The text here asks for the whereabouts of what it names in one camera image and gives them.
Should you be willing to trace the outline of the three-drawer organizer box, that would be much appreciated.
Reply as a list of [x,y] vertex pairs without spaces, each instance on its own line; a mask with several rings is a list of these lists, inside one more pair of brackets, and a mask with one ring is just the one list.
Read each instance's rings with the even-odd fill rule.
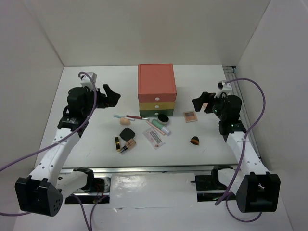
[[[177,93],[173,64],[140,64],[138,65],[138,95]],[[140,111],[142,117],[165,114],[172,116],[173,110]]]

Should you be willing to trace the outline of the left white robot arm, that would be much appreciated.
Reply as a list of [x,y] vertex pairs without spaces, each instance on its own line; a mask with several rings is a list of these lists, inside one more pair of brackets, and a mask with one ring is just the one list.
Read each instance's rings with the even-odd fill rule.
[[59,212],[64,200],[76,190],[93,190],[95,180],[91,169],[78,167],[65,177],[61,177],[60,172],[86,129],[92,109],[117,105],[120,94],[113,92],[107,84],[103,85],[103,89],[105,93],[89,87],[69,90],[68,105],[57,126],[53,147],[45,153],[29,176],[19,178],[15,183],[22,211],[53,217]]

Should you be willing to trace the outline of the black orange makeup brush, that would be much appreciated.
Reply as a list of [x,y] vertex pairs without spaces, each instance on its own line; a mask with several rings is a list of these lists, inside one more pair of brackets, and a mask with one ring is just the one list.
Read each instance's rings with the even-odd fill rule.
[[194,144],[194,145],[199,145],[200,141],[199,138],[197,136],[194,136],[191,138],[190,143]]

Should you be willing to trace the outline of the light blue eyeliner pencil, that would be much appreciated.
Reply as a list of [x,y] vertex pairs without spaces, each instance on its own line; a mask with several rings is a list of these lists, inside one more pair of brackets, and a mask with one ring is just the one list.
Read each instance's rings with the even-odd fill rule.
[[122,116],[122,115],[113,115],[113,117],[116,117],[116,118],[123,118],[123,117],[125,117],[125,116]]

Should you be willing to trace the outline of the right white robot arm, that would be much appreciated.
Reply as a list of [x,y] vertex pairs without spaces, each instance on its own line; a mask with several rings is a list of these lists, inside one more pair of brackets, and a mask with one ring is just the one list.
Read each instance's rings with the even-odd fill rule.
[[197,112],[206,104],[205,113],[214,113],[219,118],[218,128],[224,141],[233,151],[239,171],[230,167],[214,169],[210,177],[212,187],[222,188],[231,184],[230,192],[236,196],[239,210],[243,213],[274,212],[277,209],[280,178],[262,164],[240,120],[242,101],[235,95],[203,92],[192,103]]

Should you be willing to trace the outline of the red lip gloss tube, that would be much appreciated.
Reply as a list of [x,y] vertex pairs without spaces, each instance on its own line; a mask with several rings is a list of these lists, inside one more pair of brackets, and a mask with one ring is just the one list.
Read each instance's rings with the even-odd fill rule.
[[134,116],[134,115],[126,115],[127,118],[134,118],[134,119],[139,119],[139,120],[150,120],[147,117],[142,117],[142,116]]

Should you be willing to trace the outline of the pink concealer stick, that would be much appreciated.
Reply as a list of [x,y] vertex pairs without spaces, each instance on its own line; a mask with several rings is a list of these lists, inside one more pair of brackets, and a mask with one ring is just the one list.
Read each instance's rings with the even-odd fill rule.
[[156,131],[158,131],[160,134],[162,135],[166,135],[163,131],[161,131],[159,128],[157,128],[155,125],[153,125],[152,123],[150,123],[148,120],[145,121],[148,125],[150,125],[152,128],[154,128]]

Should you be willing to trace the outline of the black gold lipstick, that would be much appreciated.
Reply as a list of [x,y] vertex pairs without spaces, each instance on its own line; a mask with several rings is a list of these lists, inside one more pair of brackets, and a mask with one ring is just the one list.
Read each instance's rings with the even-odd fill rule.
[[120,152],[120,150],[121,150],[121,142],[120,142],[120,138],[119,137],[115,137],[115,147],[116,147],[116,151]]

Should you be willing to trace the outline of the sticker packet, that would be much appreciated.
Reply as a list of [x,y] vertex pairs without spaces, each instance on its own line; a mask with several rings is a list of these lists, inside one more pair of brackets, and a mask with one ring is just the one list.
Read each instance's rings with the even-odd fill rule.
[[155,150],[165,144],[165,142],[153,128],[149,128],[144,131],[143,135]]

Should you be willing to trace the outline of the yellow drawer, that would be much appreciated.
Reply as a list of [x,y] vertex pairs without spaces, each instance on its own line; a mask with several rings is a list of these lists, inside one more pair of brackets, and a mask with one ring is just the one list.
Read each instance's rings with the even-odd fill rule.
[[148,102],[139,103],[140,111],[152,111],[152,110],[173,110],[175,102]]

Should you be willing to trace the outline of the salmon top drawer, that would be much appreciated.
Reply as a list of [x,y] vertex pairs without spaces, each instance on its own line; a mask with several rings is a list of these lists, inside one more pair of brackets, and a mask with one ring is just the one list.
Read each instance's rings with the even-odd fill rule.
[[139,94],[139,103],[174,102],[176,93]]

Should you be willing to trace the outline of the beige makeup sponge egg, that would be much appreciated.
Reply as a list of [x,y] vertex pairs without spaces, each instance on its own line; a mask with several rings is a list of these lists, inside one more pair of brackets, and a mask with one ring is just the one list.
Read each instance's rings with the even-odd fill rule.
[[122,117],[122,118],[120,118],[120,124],[123,125],[123,126],[129,126],[131,124],[131,122],[130,122],[129,119]]

